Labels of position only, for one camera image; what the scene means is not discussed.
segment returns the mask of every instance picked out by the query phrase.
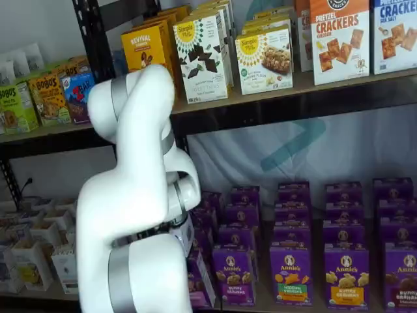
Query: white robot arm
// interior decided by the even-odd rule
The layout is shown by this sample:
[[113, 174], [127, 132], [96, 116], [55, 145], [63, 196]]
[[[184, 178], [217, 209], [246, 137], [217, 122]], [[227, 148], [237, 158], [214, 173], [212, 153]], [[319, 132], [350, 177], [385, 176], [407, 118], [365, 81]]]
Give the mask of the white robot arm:
[[[185, 256], [194, 230], [186, 212], [201, 195], [194, 164], [175, 144], [169, 122], [173, 101], [171, 76], [160, 65], [90, 92], [93, 127], [117, 144], [117, 166], [89, 179], [79, 194], [77, 266], [86, 313], [192, 311]], [[187, 176], [175, 180], [178, 171]], [[182, 226], [175, 235], [112, 248], [121, 237], [170, 220], [187, 231]]]

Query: snack box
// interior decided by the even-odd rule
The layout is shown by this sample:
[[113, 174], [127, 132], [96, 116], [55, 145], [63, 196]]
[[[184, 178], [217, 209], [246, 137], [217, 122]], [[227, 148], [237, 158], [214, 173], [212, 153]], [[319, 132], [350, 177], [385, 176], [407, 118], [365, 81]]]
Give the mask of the snack box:
[[20, 240], [12, 247], [12, 253], [26, 288], [36, 291], [48, 290], [53, 277], [40, 243]]
[[188, 16], [174, 25], [174, 33], [188, 103], [228, 98], [231, 82], [220, 13]]
[[313, 281], [309, 250], [303, 244], [289, 247], [273, 241], [269, 254], [275, 302], [311, 306]]
[[66, 294], [78, 294], [76, 251], [72, 245], [63, 245], [55, 249], [52, 262]]
[[0, 87], [0, 111], [9, 135], [30, 132], [39, 127], [27, 82]]
[[293, 86], [287, 25], [238, 36], [236, 51], [243, 95]]
[[71, 123], [61, 78], [65, 72], [52, 71], [29, 80], [36, 109], [43, 126]]
[[93, 73], [67, 76], [61, 80], [61, 83], [64, 87], [72, 122], [74, 124], [89, 122], [87, 101], [90, 90], [95, 85]]
[[188, 292], [193, 308], [212, 308], [216, 294], [200, 252], [192, 250], [187, 257]]
[[221, 225], [218, 234], [218, 243], [220, 244], [234, 244], [246, 246], [250, 250], [250, 256], [253, 265], [253, 277], [256, 281], [259, 279], [257, 249], [255, 232], [253, 228], [242, 223], [231, 223], [228, 225]]
[[19, 293], [24, 285], [11, 245], [0, 243], [0, 292]]
[[326, 184], [327, 202], [362, 201], [362, 185], [358, 181]]
[[374, 0], [373, 71], [417, 67], [417, 9], [414, 1]]
[[416, 243], [385, 243], [384, 306], [386, 312], [415, 312], [417, 305]]
[[327, 307], [369, 310], [369, 252], [364, 244], [324, 245]]
[[298, 46], [300, 48], [300, 66], [302, 72], [307, 72], [313, 70], [309, 0], [295, 0], [295, 10], [298, 27]]
[[238, 245], [216, 245], [213, 262], [223, 304], [254, 306], [256, 291], [249, 249]]
[[314, 84], [369, 76], [369, 1], [311, 0]]

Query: cracker image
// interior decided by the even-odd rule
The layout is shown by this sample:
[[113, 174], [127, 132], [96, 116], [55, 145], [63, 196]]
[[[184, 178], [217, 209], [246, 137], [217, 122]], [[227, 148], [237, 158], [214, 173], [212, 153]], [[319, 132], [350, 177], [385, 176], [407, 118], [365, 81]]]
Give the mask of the cracker image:
[[362, 42], [363, 36], [364, 36], [363, 30], [354, 29], [352, 32], [351, 46], [355, 49], [360, 49], [360, 43]]
[[337, 58], [340, 55], [339, 41], [337, 38], [327, 43], [328, 53], [332, 59]]
[[417, 39], [417, 29], [414, 29], [412, 27], [409, 28], [407, 31], [407, 34], [405, 35], [405, 38], [401, 44], [401, 47], [411, 51], [414, 47], [414, 44], [416, 43]]
[[384, 57], [384, 60], [396, 56], [395, 44], [392, 37], [386, 38], [382, 41], [382, 55]]
[[331, 70], [333, 68], [332, 58], [330, 57], [330, 53], [328, 53], [328, 51], [320, 53], [319, 58], [322, 72], [326, 72], [327, 70]]
[[394, 44], [398, 46], [404, 41], [405, 38], [405, 31], [404, 31], [404, 24], [399, 24], [391, 28], [392, 32], [392, 39], [394, 40]]
[[288, 51], [267, 46], [264, 49], [262, 65], [279, 74], [288, 74], [291, 70], [291, 55]]
[[337, 57], [336, 60], [346, 64], [347, 60], [349, 59], [349, 56], [351, 55], [351, 51], [352, 51], [352, 46], [344, 42], [343, 44], [341, 44], [341, 47], [340, 47], [340, 56]]

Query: annie's bunny crackers box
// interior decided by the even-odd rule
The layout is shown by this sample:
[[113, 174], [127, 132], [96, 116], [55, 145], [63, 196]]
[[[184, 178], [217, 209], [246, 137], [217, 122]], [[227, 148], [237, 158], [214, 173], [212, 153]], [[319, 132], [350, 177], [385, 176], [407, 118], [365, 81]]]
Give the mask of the annie's bunny crackers box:
[[223, 303], [254, 306], [256, 292], [249, 249], [238, 245], [216, 245], [213, 262]]
[[369, 76], [369, 1], [311, 0], [314, 84]]
[[417, 6], [409, 0], [373, 0], [373, 71], [417, 67]]

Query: brand logo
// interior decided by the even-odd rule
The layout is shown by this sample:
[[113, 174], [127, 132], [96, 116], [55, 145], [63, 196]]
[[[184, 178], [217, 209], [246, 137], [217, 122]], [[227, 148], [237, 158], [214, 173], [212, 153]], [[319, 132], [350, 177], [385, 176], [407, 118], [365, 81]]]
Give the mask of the brand logo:
[[334, 10], [341, 10], [347, 6], [349, 0], [327, 0], [328, 6]]

